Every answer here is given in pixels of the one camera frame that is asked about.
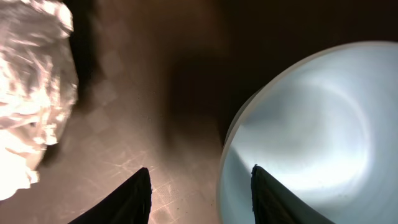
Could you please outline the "light blue bowl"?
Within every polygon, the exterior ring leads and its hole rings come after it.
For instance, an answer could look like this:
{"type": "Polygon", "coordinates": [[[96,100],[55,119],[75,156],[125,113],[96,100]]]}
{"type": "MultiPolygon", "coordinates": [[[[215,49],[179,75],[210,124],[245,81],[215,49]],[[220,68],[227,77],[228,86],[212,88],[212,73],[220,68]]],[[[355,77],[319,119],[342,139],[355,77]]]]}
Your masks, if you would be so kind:
{"type": "Polygon", "coordinates": [[[221,223],[254,223],[256,166],[296,222],[396,223],[397,44],[315,53],[243,104],[221,156],[221,223]]]}

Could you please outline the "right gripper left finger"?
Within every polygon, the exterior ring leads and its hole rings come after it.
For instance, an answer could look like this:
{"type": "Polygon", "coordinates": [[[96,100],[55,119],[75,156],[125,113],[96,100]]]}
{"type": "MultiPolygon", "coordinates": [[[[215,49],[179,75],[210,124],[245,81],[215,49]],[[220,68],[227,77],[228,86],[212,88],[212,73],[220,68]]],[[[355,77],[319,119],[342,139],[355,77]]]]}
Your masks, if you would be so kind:
{"type": "Polygon", "coordinates": [[[148,224],[151,205],[150,174],[143,167],[70,224],[148,224]]]}

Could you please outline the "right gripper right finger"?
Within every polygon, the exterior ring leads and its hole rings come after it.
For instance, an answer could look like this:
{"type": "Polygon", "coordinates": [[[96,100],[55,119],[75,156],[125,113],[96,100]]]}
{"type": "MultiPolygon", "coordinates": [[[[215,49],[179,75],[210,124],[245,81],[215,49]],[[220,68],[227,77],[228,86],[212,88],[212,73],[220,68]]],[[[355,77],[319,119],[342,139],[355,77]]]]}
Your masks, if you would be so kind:
{"type": "Polygon", "coordinates": [[[251,171],[255,224],[332,224],[259,165],[251,171]]]}

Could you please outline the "white napkin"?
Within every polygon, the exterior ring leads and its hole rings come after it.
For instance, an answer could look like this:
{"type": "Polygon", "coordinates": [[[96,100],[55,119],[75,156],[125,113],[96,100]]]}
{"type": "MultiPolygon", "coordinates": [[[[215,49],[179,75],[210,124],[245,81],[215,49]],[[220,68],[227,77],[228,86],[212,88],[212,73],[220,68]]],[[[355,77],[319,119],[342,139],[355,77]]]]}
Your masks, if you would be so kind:
{"type": "Polygon", "coordinates": [[[1,2],[1,199],[39,181],[77,99],[73,16],[60,1],[1,2]]]}

